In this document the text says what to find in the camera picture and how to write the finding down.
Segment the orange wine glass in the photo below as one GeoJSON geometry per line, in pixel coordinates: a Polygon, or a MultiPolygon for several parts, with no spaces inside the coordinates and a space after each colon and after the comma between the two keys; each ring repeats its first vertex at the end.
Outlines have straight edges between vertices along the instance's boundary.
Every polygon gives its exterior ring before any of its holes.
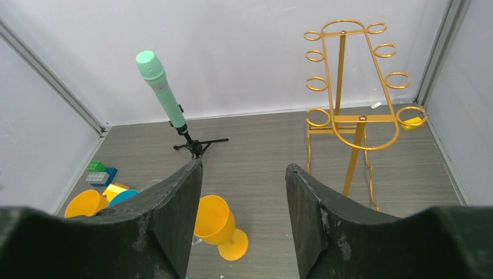
{"type": "Polygon", "coordinates": [[[89,189],[75,196],[68,204],[64,217],[93,216],[108,206],[108,200],[98,191],[89,189]]]}
{"type": "Polygon", "coordinates": [[[229,205],[218,195],[200,198],[194,235],[209,245],[217,246],[219,255],[228,261],[242,258],[249,247],[248,236],[236,227],[229,205]]]}

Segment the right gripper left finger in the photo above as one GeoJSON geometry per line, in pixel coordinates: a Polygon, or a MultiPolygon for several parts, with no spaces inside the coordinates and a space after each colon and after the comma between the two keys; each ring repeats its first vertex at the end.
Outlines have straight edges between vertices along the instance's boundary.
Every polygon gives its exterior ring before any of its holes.
{"type": "Polygon", "coordinates": [[[202,177],[192,160],[91,217],[2,207],[1,277],[185,278],[202,177]]]}

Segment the blue wine glass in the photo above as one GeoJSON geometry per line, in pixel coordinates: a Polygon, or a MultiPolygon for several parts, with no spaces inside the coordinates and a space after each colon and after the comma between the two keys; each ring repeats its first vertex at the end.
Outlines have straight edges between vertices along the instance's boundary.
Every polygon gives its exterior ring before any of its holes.
{"type": "Polygon", "coordinates": [[[108,207],[112,207],[118,203],[121,203],[123,201],[126,201],[136,195],[138,195],[140,192],[138,190],[135,190],[135,189],[128,189],[128,190],[125,190],[125,191],[122,191],[120,193],[118,193],[109,203],[108,203],[108,207]]]}

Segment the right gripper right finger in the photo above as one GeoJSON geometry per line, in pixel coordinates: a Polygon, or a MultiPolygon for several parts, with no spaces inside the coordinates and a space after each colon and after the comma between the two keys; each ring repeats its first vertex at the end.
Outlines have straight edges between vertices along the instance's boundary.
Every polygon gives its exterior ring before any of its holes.
{"type": "Polygon", "coordinates": [[[285,173],[300,278],[491,278],[492,208],[367,208],[297,164],[285,173]]]}

